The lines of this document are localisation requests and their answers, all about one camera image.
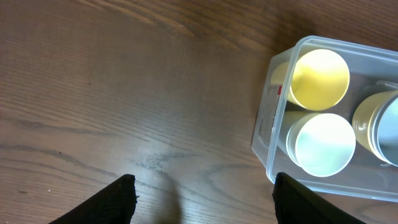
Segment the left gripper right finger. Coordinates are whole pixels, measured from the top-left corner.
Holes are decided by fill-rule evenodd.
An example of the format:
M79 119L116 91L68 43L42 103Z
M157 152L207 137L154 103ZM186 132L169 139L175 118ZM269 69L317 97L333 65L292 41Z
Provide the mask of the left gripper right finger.
M284 172L276 176L272 198L279 224L364 224Z

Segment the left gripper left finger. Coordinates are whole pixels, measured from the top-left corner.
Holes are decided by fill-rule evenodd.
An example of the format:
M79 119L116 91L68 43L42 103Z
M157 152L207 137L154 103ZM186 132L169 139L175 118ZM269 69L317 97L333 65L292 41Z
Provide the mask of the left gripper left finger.
M129 224L136 203L135 176L124 174L50 224Z

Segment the white plastic cup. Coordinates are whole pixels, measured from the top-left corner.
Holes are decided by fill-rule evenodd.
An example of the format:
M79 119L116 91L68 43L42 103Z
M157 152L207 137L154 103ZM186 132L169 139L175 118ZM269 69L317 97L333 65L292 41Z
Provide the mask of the white plastic cup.
M356 137L349 122L333 113L310 113L291 129L290 159L306 173L329 177L342 171L356 149Z

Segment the yellow plastic bowl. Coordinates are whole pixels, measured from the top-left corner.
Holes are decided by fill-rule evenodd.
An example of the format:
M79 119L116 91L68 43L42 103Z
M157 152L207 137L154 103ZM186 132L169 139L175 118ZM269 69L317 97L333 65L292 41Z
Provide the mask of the yellow plastic bowl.
M368 138L369 137L368 126L369 126L369 122L370 122L371 114L372 114L371 106L369 105L368 98L366 98L364 101L362 101L360 103L360 105L357 107L356 111L354 112L353 119L352 119L352 127L355 131L357 142L359 142L360 145L362 145L367 150L369 150L371 153L373 153L369 148L369 138Z

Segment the grey plastic bowl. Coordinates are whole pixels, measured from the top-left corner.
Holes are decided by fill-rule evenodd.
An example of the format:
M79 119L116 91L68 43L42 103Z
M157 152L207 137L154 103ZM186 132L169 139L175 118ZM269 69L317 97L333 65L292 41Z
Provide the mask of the grey plastic bowl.
M388 100L378 114L375 124L377 155L397 166L397 97Z

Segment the yellow plastic cup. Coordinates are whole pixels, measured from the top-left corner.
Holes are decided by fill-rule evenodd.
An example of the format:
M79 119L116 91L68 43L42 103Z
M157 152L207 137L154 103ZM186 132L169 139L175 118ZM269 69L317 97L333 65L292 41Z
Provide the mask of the yellow plastic cup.
M287 85L287 101L306 110L322 111L337 105L348 91L348 64L338 53L316 49L294 64L292 81Z

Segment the grey plastic cup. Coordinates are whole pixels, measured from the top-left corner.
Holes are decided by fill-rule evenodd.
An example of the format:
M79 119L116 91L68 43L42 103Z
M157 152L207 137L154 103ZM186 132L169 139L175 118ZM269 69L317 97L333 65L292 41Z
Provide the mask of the grey plastic cup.
M288 156L290 156L288 147L288 138L291 129L295 123L297 123L301 118L310 115L303 111L286 111L284 113L282 123L280 126L279 138L277 146Z

